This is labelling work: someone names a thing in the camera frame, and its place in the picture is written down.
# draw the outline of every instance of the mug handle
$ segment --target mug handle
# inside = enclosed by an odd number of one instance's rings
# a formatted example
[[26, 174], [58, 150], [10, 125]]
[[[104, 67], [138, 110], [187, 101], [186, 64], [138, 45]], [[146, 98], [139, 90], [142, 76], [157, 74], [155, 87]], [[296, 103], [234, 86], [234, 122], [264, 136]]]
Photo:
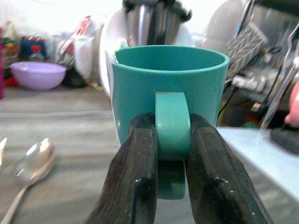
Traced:
[[183, 92], [156, 92], [158, 134], [158, 197], [185, 195], [184, 160], [190, 153], [190, 116]]

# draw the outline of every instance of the mug rim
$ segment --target mug rim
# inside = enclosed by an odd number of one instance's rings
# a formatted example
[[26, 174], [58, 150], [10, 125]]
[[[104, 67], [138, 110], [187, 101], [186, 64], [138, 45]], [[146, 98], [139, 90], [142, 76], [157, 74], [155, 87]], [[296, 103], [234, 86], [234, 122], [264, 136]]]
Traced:
[[202, 68], [202, 69], [192, 69], [192, 70], [155, 70], [155, 69], [145, 69], [145, 68], [138, 68], [138, 67], [133, 67], [133, 66], [129, 66], [129, 65], [125, 65], [125, 64], [121, 64], [115, 62], [112, 63], [112, 66], [118, 66], [120, 68], [124, 68], [124, 69], [130, 69], [130, 70], [134, 70], [134, 71], [138, 71], [138, 72], [152, 72], [152, 73], [164, 73], [164, 74], [174, 74], [174, 73], [197, 73], [199, 71], [211, 71], [211, 70], [216, 70], [219, 68], [223, 68], [225, 66], [227, 66], [229, 64], [229, 57], [219, 51], [215, 51], [215, 50], [211, 50], [211, 49], [206, 49], [206, 48], [198, 48], [198, 47], [192, 47], [192, 46], [177, 46], [177, 45], [143, 45], [143, 46], [135, 46], [135, 47], [129, 47], [129, 48], [124, 48], [124, 49], [119, 49], [116, 50], [115, 53], [120, 52], [120, 51], [125, 51], [125, 50], [130, 50], [130, 49], [136, 49], [136, 48], [185, 48], [185, 49], [199, 49], [205, 52], [211, 52], [214, 54], [217, 54], [221, 57], [223, 57], [224, 61], [218, 65], [212, 66], [212, 67], [208, 67], [208, 68]]

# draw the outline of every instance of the kitchen counter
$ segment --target kitchen counter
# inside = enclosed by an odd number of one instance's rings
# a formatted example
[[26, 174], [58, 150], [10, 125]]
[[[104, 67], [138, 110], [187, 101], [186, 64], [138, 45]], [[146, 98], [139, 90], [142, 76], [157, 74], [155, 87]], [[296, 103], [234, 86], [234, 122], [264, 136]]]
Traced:
[[[21, 188], [13, 177], [16, 164], [34, 143], [51, 138], [57, 154], [54, 169], [26, 193], [13, 223], [83, 223], [100, 196], [109, 163], [118, 149], [105, 94], [90, 87], [58, 87], [45, 92], [8, 88], [0, 100], [0, 125], [0, 136], [8, 138], [0, 169], [0, 219]], [[219, 131], [242, 160], [273, 221], [299, 222], [296, 192], [276, 178], [283, 172], [279, 160], [271, 161], [274, 156], [281, 159], [282, 150], [269, 143], [269, 132], [223, 127]], [[260, 142], [252, 144], [257, 136]], [[267, 142], [269, 150], [262, 151]], [[297, 170], [290, 170], [284, 161], [280, 164], [285, 167], [285, 176], [296, 181]], [[194, 224], [188, 191], [182, 200], [158, 200], [155, 223]]]

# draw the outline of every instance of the pink object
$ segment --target pink object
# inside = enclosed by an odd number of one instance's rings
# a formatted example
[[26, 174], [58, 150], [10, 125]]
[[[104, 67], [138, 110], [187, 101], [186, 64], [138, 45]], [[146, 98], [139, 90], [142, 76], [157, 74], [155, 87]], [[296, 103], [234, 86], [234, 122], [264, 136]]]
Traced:
[[285, 117], [285, 123], [299, 127], [299, 82], [296, 83], [290, 96], [290, 113]]
[[11, 66], [18, 83], [32, 90], [50, 90], [65, 77], [66, 67], [45, 62], [16, 62]]
[[0, 28], [0, 99], [4, 97], [4, 70], [2, 63], [2, 28]]

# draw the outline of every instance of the white plate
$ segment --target white plate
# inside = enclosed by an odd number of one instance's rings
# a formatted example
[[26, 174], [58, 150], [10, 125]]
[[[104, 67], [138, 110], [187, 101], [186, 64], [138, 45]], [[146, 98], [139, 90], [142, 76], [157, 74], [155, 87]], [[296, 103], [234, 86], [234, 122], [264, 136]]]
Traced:
[[[104, 24], [101, 39], [100, 39], [100, 80], [102, 87], [110, 97], [109, 78], [106, 65], [106, 51], [118, 50], [120, 46], [120, 39], [127, 39], [127, 23], [126, 14], [123, 8], [115, 12]], [[177, 38], [174, 45], [180, 46], [195, 46], [191, 33], [187, 27], [182, 24], [178, 31]]]

